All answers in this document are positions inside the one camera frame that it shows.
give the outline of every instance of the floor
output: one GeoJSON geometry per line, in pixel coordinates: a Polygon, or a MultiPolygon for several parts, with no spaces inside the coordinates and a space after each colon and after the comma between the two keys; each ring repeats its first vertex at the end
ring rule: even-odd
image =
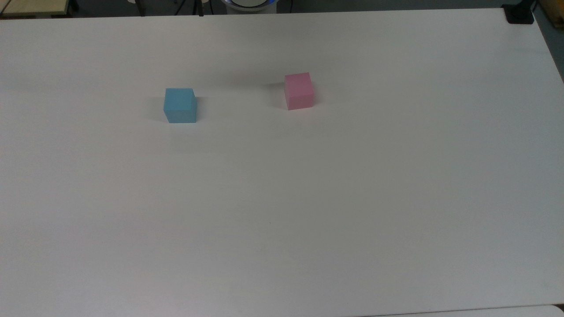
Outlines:
{"type": "MultiPolygon", "coordinates": [[[[80,10],[74,17],[137,16],[134,0],[77,0],[80,10]]],[[[192,14],[194,0],[184,0],[179,15],[192,14]]],[[[454,8],[499,8],[504,3],[517,0],[280,0],[279,13],[336,12],[336,11],[377,11],[377,10],[425,10],[454,8]]],[[[144,0],[147,15],[174,15],[182,0],[144,0]]],[[[204,6],[204,14],[226,14],[221,0],[210,0],[204,6]]],[[[537,22],[543,32],[548,48],[560,75],[564,78],[564,30],[555,29],[543,9],[535,11],[537,22]]]]}

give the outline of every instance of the cube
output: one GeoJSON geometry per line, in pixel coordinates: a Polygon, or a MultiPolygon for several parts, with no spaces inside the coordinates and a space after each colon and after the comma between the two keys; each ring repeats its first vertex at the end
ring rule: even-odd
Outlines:
{"type": "Polygon", "coordinates": [[[190,88],[167,88],[165,92],[166,118],[171,124],[196,122],[196,96],[190,88]]]}
{"type": "Polygon", "coordinates": [[[311,108],[314,105],[314,86],[309,73],[286,75],[284,94],[288,110],[311,108]]]}

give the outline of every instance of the pink cube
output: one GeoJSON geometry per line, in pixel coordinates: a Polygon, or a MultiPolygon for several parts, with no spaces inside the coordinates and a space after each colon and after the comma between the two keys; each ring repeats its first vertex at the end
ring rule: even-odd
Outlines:
{"type": "Polygon", "coordinates": [[[309,73],[286,75],[284,94],[288,110],[311,108],[314,106],[314,86],[309,73]]]}

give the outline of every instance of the black device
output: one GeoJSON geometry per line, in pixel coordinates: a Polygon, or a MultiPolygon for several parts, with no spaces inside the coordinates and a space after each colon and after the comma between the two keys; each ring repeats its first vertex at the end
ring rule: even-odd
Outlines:
{"type": "Polygon", "coordinates": [[[535,18],[532,16],[531,6],[536,0],[523,0],[516,5],[502,5],[505,18],[511,24],[532,24],[535,18]]]}

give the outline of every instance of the table surface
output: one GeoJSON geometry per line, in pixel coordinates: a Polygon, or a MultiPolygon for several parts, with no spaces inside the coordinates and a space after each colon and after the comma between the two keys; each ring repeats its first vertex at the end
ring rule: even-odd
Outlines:
{"type": "Polygon", "coordinates": [[[67,13],[69,0],[12,0],[3,16],[60,15],[67,13]]]}
{"type": "Polygon", "coordinates": [[[564,302],[564,85],[502,10],[0,21],[0,315],[564,302]],[[313,108],[287,111],[284,75],[313,108]],[[198,122],[171,125],[167,87],[198,122]]]}

